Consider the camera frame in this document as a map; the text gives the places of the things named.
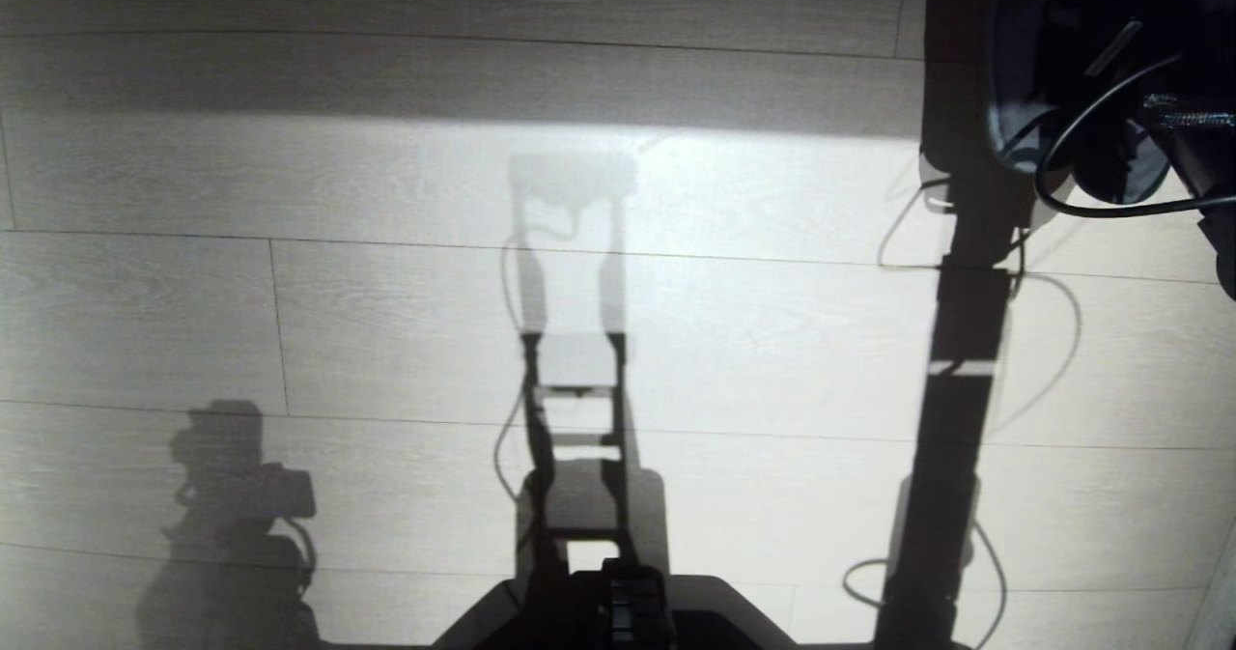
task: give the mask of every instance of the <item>black device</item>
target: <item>black device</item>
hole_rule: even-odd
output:
[[[1234,0],[995,0],[993,20],[986,116],[1001,161],[1065,215],[1199,210],[1236,299]],[[1192,198],[1138,205],[1169,167]],[[1057,200],[1047,172],[1064,169],[1115,206]]]

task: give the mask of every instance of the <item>cable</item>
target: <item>cable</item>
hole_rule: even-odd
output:
[[[1039,201],[1049,205],[1051,209],[1062,211],[1065,215],[1078,215],[1083,219],[1133,219],[1140,217],[1140,215],[1178,214],[1178,211],[1183,210],[1211,209],[1214,205],[1236,205],[1236,193],[1229,193],[1226,196],[1187,198],[1182,201],[1167,201],[1167,204],[1126,205],[1120,206],[1120,209],[1088,209],[1088,206],[1084,205],[1065,204],[1064,201],[1058,200],[1058,198],[1052,196],[1052,193],[1047,189],[1048,166],[1052,164],[1056,158],[1056,153],[1059,152],[1060,147],[1064,143],[1068,143],[1068,140],[1072,138],[1073,132],[1082,126],[1083,121],[1086,121],[1086,119],[1090,117],[1090,114],[1094,114],[1099,110],[1099,108],[1103,108],[1104,104],[1107,104],[1112,96],[1116,96],[1120,91],[1125,90],[1125,88],[1133,85],[1135,82],[1140,82],[1140,79],[1146,78],[1147,74],[1154,73],[1154,70],[1164,68],[1164,65],[1174,64],[1182,59],[1182,57],[1184,57],[1184,53],[1182,52],[1173,53],[1173,56],[1166,57],[1166,59],[1156,61],[1152,64],[1146,65],[1146,68],[1140,68],[1135,73],[1130,74],[1128,78],[1122,79],[1122,82],[1117,82],[1116,85],[1110,87],[1107,91],[1099,95],[1098,100],[1091,101],[1089,108],[1083,109],[1082,114],[1078,114],[1078,116],[1073,119],[1073,122],[1069,122],[1069,126],[1065,126],[1064,131],[1060,131],[1059,138],[1056,138],[1052,147],[1047,150],[1047,156],[1038,162],[1038,166],[1035,169],[1035,193],[1038,195]]]

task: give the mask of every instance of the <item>black cable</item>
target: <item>black cable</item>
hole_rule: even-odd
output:
[[[1104,104],[1107,104],[1112,96],[1120,95],[1120,91],[1125,90],[1125,88],[1130,85],[1133,85],[1135,82],[1140,82],[1140,79],[1148,77],[1149,73],[1154,73],[1154,70],[1164,68],[1164,65],[1174,64],[1182,59],[1182,57],[1184,57],[1184,53],[1182,52],[1173,53],[1173,56],[1167,57],[1167,59],[1156,61],[1152,64],[1146,65],[1146,68],[1140,68],[1135,73],[1130,74],[1130,77],[1122,79],[1122,82],[1117,82],[1116,85],[1110,87],[1107,91],[1099,95],[1098,100],[1091,101],[1089,108],[1083,109],[1082,114],[1078,114],[1078,116],[1073,119],[1073,122],[1069,122],[1069,126],[1065,126],[1064,131],[1060,131],[1059,138],[1056,138],[1052,147],[1047,150],[1047,156],[1044,156],[1042,161],[1038,161],[1038,167],[1035,169],[1035,193],[1038,195],[1039,201],[1049,205],[1051,209],[1059,210],[1060,214],[1078,215],[1083,219],[1133,219],[1140,217],[1140,215],[1179,214],[1179,211],[1183,210],[1210,209],[1210,206],[1214,205],[1236,205],[1236,193],[1231,193],[1226,196],[1187,198],[1182,201],[1166,201],[1166,204],[1126,205],[1120,206],[1120,209],[1088,209],[1085,205],[1065,204],[1064,201],[1058,200],[1058,198],[1052,196],[1052,193],[1047,189],[1048,166],[1052,164],[1056,158],[1056,153],[1059,152],[1060,147],[1064,143],[1068,143],[1068,140],[1072,138],[1073,132],[1082,126],[1083,121],[1086,121],[1086,119],[1090,117],[1090,114],[1094,114],[1096,110],[1103,108]]]

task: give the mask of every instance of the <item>floor plank seam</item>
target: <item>floor plank seam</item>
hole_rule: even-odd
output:
[[[66,236],[172,236],[182,240],[242,240],[242,241],[289,241],[297,245],[337,245],[337,246],[402,246],[402,248],[421,250],[482,250],[501,251],[503,246],[491,245],[438,245],[424,243],[424,241],[362,241],[362,240],[299,240],[299,237],[287,236],[239,236],[239,235],[195,235],[195,232],[93,232],[93,231],[57,231],[57,229],[14,229],[21,235],[66,235]],[[519,248],[512,246],[512,251],[544,251],[554,255],[617,255],[617,257],[646,257],[646,258],[698,258],[705,262],[750,262],[750,263],[798,263],[798,266],[811,267],[869,267],[881,268],[881,271],[939,271],[934,263],[861,263],[861,262],[837,262],[826,258],[774,258],[774,257],[726,257],[724,255],[675,255],[661,253],[661,251],[614,251],[614,250],[561,250],[561,248]],[[954,267],[954,271],[990,271],[988,267]],[[1094,274],[1094,272],[1052,272],[1030,268],[1031,274],[1047,277],[1085,277],[1085,279],[1104,281],[1146,281],[1146,283],[1169,283],[1180,285],[1210,285],[1219,288],[1217,281],[1183,281],[1167,279],[1167,277],[1131,277],[1119,274]]]
[[[10,542],[2,542],[2,541],[0,541],[0,547],[22,549],[22,550],[27,550],[27,551],[46,551],[46,552],[53,552],[53,554],[70,554],[70,555],[77,555],[77,556],[100,556],[100,557],[106,557],[106,559],[120,559],[120,560],[126,560],[126,561],[145,561],[145,562],[154,562],[154,563],[184,563],[187,566],[218,566],[218,567],[230,567],[230,568],[269,568],[269,567],[278,567],[278,566],[263,566],[261,563],[235,563],[235,562],[225,562],[225,561],[194,561],[192,559],[158,559],[158,557],[151,557],[151,556],[136,556],[136,555],[132,555],[132,554],[106,554],[106,552],[101,552],[101,551],[78,551],[78,550],[74,550],[74,549],[59,549],[59,547],[54,547],[54,546],[35,546],[35,545],[30,545],[30,544],[10,544]],[[466,577],[471,577],[471,578],[496,578],[496,577],[503,577],[504,575],[509,575],[509,573],[503,573],[503,572],[493,572],[493,573],[461,573],[461,572],[442,572],[442,571],[413,571],[413,570],[408,570],[408,571],[392,571],[392,570],[379,570],[379,568],[350,568],[350,567],[329,567],[329,566],[318,567],[316,572],[362,573],[362,575],[384,575],[384,576],[434,576],[434,577],[450,577],[450,578],[466,578]],[[698,573],[679,573],[679,575],[698,575]],[[801,587],[801,588],[807,588],[807,589],[832,589],[832,591],[842,591],[842,589],[844,589],[840,585],[837,585],[836,587],[833,587],[833,586],[827,586],[827,585],[803,585],[803,583],[797,583],[797,582],[785,582],[785,583],[777,583],[777,582],[749,582],[749,581],[743,581],[743,580],[733,580],[733,581],[727,581],[727,582],[729,582],[730,585],[750,585],[750,586],[759,586],[759,587],[790,587],[790,588],[798,588],[798,587]],[[875,587],[864,587],[864,586],[854,586],[854,587],[857,589],[878,589]],[[1195,585],[1188,585],[1188,586],[1167,586],[1167,587],[1112,587],[1112,588],[1037,588],[1036,587],[1036,588],[1025,588],[1025,589],[1011,587],[1011,588],[1009,588],[1007,592],[1009,593],[1018,593],[1018,594],[1033,594],[1033,593],[1043,593],[1043,594],[1069,594],[1069,593],[1073,593],[1073,594],[1086,594],[1086,593],[1099,593],[1099,594],[1105,594],[1105,593],[1119,593],[1119,592],[1142,592],[1142,593],[1154,593],[1154,592],[1200,592],[1200,591],[1204,591],[1204,589],[1206,589],[1206,588],[1205,587],[1200,587],[1200,586],[1195,586]],[[979,587],[979,588],[968,588],[968,589],[963,588],[962,594],[964,596],[967,592],[969,592],[969,593],[993,593],[994,594],[994,593],[997,593],[1000,591],[997,588],[994,588],[994,587],[993,588]]]
[[[548,46],[548,47],[611,47],[632,48],[632,51],[714,51],[718,53],[743,53],[743,56],[800,56],[812,57],[812,59],[864,59],[864,61],[892,61],[900,64],[923,64],[923,59],[906,59],[896,56],[871,56],[871,53],[843,53],[834,51],[792,51],[792,48],[740,48],[740,47],[695,47],[695,46],[669,46],[669,43],[635,43],[635,42],[585,42],[585,40],[572,38],[538,38],[538,37],[473,37],[473,35],[459,33],[389,33],[389,31],[330,31],[330,30],[295,30],[295,28],[182,28],[182,30],[108,30],[108,31],[56,31],[56,33],[0,33],[0,42],[4,40],[23,38],[62,38],[62,37],[169,37],[169,35],[284,35],[284,37],[379,37],[379,38],[407,38],[426,40],[428,42],[486,42],[486,43],[519,43],[519,46]],[[965,61],[939,61],[939,64],[975,65]]]
[[[283,412],[292,413],[292,400],[288,395],[288,361],[283,352],[283,324],[279,320],[279,281],[274,273],[274,241],[266,240],[266,246],[271,255],[271,305],[274,308],[274,331],[279,339],[279,373],[283,378]]]
[[[12,201],[12,178],[9,167],[9,147],[5,143],[5,131],[4,131],[4,109],[0,109],[0,162],[4,162],[4,183],[5,183],[5,195],[9,200],[9,222],[12,224],[14,231],[17,229],[17,205]]]
[[[146,413],[146,414],[179,414],[180,409],[151,409],[147,407],[100,407],[100,404],[68,404],[57,403],[57,400],[22,400],[22,399],[0,399],[0,407],[4,404],[26,404],[26,407],[57,407],[63,409],[98,409],[99,412],[131,412],[131,413]],[[210,409],[194,409],[195,414],[211,414]],[[491,429],[501,429],[502,424],[496,423],[477,423],[477,421],[434,421],[428,420],[428,418],[381,418],[381,416],[330,416],[330,415],[316,415],[316,414],[274,414],[263,412],[265,418],[283,418],[283,420],[290,421],[340,421],[340,423],[370,423],[370,424],[407,424],[407,425],[425,425],[425,426],[489,426]],[[510,424],[512,426],[525,426],[523,421],[515,421]],[[754,439],[770,439],[770,440],[829,440],[829,442],[879,442],[889,445],[917,445],[918,440],[915,439],[892,439],[892,437],[863,437],[861,435],[805,435],[805,434],[779,434],[779,433],[724,433],[724,431],[702,431],[702,430],[675,430],[675,429],[635,429],[633,433],[637,435],[701,435],[701,437],[754,437]],[[1215,447],[1215,446],[1194,446],[1194,447],[1180,447],[1180,446],[1130,446],[1130,445],[1043,445],[1043,444],[1020,444],[1020,442],[984,442],[983,447],[1011,447],[1011,449],[1093,449],[1093,451],[1109,451],[1109,452],[1232,452],[1236,454],[1236,447]]]
[[[901,47],[901,25],[905,25],[905,21],[906,21],[906,0],[901,0],[901,2],[897,6],[896,33],[892,35],[892,53],[890,53],[889,56],[891,59],[900,59],[901,57],[897,53],[897,48]]]

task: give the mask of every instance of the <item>wooden laminate floor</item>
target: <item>wooden laminate floor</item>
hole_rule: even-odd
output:
[[[672,572],[869,640],[842,576],[889,554],[955,224],[920,188],[1026,187],[925,117],[979,110],[926,7],[0,0],[2,645],[219,641],[282,565],[226,533],[307,484],[321,636],[433,643],[515,572],[538,324],[562,384],[625,334]],[[1194,220],[1036,211],[988,369],[988,650],[1185,644],[1236,518],[1236,305]],[[975,549],[958,641],[1001,587]]]

